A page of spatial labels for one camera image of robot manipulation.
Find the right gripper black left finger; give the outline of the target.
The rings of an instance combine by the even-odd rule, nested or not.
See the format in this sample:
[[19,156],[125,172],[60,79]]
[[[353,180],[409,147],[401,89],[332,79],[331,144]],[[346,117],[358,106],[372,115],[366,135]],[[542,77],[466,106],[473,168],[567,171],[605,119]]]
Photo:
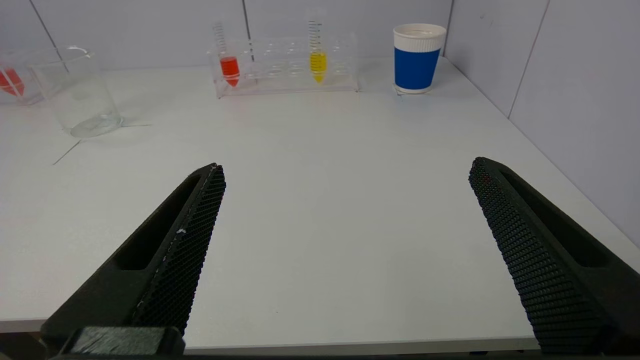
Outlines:
[[226,192],[215,162],[195,170],[41,326],[50,351],[86,327],[174,328],[185,334]]

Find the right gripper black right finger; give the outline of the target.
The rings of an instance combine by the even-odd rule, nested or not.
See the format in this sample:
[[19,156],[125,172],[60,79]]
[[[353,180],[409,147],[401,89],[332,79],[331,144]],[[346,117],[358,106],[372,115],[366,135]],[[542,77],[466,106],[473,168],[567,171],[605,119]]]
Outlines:
[[504,164],[468,176],[544,354],[637,354],[640,276]]

